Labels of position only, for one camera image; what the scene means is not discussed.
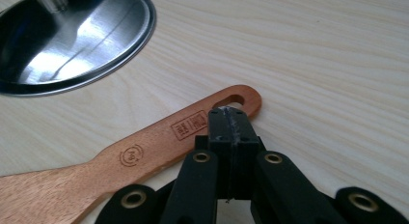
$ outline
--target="tabletop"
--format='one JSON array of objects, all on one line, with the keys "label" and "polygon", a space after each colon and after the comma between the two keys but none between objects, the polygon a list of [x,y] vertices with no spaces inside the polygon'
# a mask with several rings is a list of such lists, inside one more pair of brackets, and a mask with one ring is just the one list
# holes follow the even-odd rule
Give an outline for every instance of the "tabletop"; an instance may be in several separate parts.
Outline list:
[{"label": "tabletop", "polygon": [[[152,2],[155,31],[120,69],[59,95],[0,97],[1,176],[87,162],[245,84],[262,96],[253,126],[268,150],[329,196],[360,186],[409,217],[409,0]],[[179,166],[145,184],[161,187]],[[249,203],[219,202],[218,221],[252,223]]]}]

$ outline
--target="circular logo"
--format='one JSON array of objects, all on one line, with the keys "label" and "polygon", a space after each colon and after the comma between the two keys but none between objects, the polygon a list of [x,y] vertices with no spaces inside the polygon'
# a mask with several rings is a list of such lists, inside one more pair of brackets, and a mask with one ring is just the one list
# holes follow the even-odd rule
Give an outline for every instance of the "circular logo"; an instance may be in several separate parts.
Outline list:
[{"label": "circular logo", "polygon": [[144,157],[144,150],[139,145],[134,145],[121,152],[121,163],[126,167],[135,166]]}]

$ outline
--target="printed logo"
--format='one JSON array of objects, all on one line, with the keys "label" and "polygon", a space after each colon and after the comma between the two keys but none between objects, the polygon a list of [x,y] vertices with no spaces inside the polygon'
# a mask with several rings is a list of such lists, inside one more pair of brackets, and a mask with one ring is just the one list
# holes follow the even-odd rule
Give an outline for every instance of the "printed logo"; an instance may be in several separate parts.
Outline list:
[{"label": "printed logo", "polygon": [[139,145],[134,145],[121,152],[121,164],[126,167],[135,166],[144,157],[144,150]]},{"label": "printed logo", "polygon": [[205,127],[207,127],[207,117],[205,112],[202,110],[182,121],[175,123],[172,125],[172,130],[174,131],[177,139],[182,140]]}]

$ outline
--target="wooden handle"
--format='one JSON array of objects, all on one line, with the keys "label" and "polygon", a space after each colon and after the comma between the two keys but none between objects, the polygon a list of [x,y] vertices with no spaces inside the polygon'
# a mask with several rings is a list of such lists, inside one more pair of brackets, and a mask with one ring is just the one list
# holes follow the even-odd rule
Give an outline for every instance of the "wooden handle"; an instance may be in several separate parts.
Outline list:
[{"label": "wooden handle", "polygon": [[80,221],[112,192],[142,182],[194,148],[207,133],[207,112],[231,102],[251,118],[259,93],[237,85],[204,98],[107,147],[93,160],[66,168],[0,178],[0,223]]}]

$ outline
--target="light wooden table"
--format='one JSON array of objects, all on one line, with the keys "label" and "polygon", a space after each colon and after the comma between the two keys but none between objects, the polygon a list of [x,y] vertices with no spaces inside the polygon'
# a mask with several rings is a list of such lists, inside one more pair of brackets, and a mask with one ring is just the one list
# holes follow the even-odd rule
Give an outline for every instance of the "light wooden table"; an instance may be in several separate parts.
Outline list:
[{"label": "light wooden table", "polygon": [[[121,69],[56,96],[0,97],[0,175],[88,161],[247,84],[263,97],[253,124],[269,150],[330,196],[361,186],[409,217],[409,0],[152,1],[156,30]],[[178,166],[147,184],[161,187]],[[219,206],[219,223],[252,223],[248,203]]]}]

